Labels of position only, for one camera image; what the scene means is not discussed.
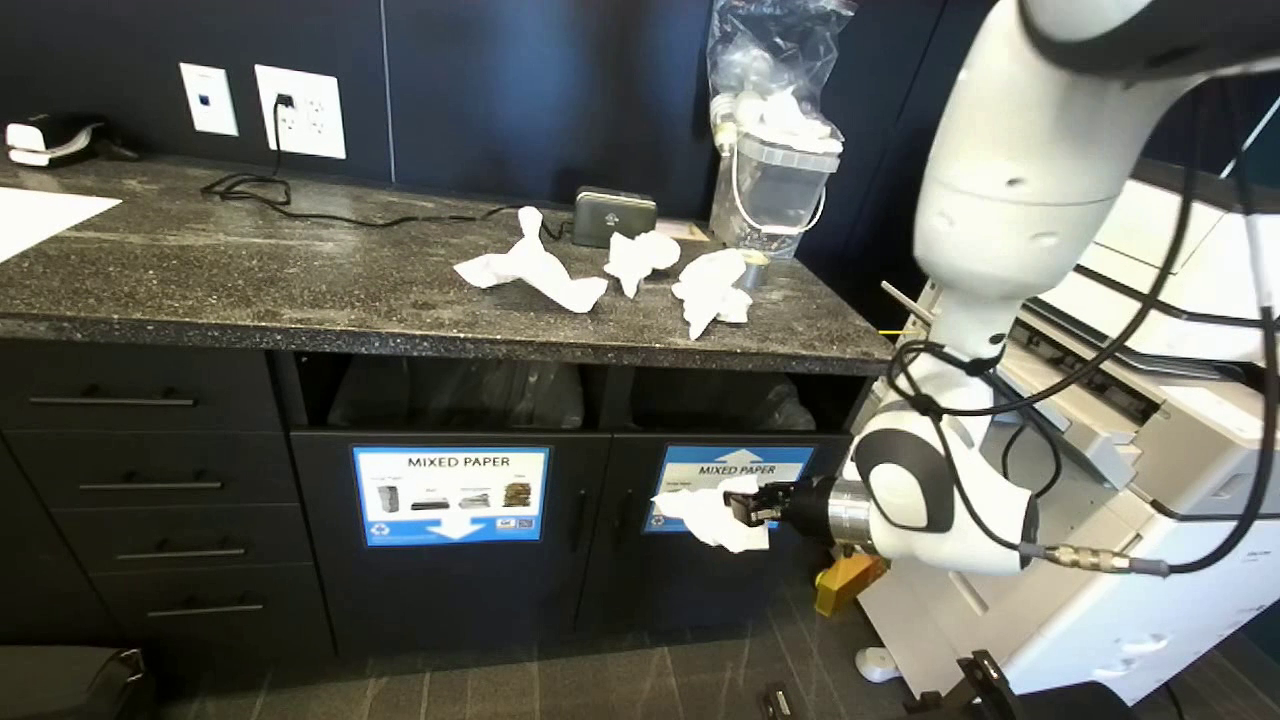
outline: floor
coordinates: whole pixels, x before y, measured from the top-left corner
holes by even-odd
[[[808,592],[774,598],[741,636],[541,657],[390,657],[325,673],[204,675],[167,690],[163,720],[765,720],[782,690],[798,720],[905,715],[905,685],[862,685],[858,614],[823,621]],[[1272,720],[1280,662],[1233,636],[1136,710],[1139,720]]]

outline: small black box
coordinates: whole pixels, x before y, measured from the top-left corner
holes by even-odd
[[[657,228],[653,196],[581,189],[570,200],[570,242],[603,248],[610,234],[638,235]]]

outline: blue label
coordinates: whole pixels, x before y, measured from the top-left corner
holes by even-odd
[[[362,545],[535,545],[546,447],[350,447]]]
[[[808,460],[811,460],[811,447],[805,444],[786,444],[786,447],[671,444],[664,458],[657,491],[720,487],[731,475],[755,475],[758,483],[794,483]],[[671,538],[687,529],[675,518],[646,511],[644,532]]]

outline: drawer handle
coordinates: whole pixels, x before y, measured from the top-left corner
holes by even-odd
[[[76,398],[29,398],[33,410],[197,410],[197,398],[102,398],[85,390]]]
[[[225,491],[225,481],[113,481],[113,483],[76,483],[81,491]]]
[[[204,604],[204,609],[156,609],[148,621],[197,621],[197,616],[260,616],[268,604]]]
[[[163,563],[163,560],[237,560],[248,550],[163,550],[163,553],[117,553],[117,563]]]

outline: wall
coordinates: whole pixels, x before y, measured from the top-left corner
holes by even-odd
[[[340,75],[347,119],[347,160],[288,160],[291,178],[535,206],[607,186],[653,193],[664,218],[705,218],[715,172],[700,55],[709,8],[711,0],[4,0],[0,119],[33,108],[102,112],[150,153],[265,165],[252,63],[285,63]],[[847,156],[798,257],[879,326],[898,314],[875,281],[921,286],[907,251],[914,186],[984,8],[986,0],[858,0],[839,38],[823,105]],[[179,61],[227,70],[240,141],[193,133]],[[1178,138],[1160,133],[1153,150],[1178,156]]]

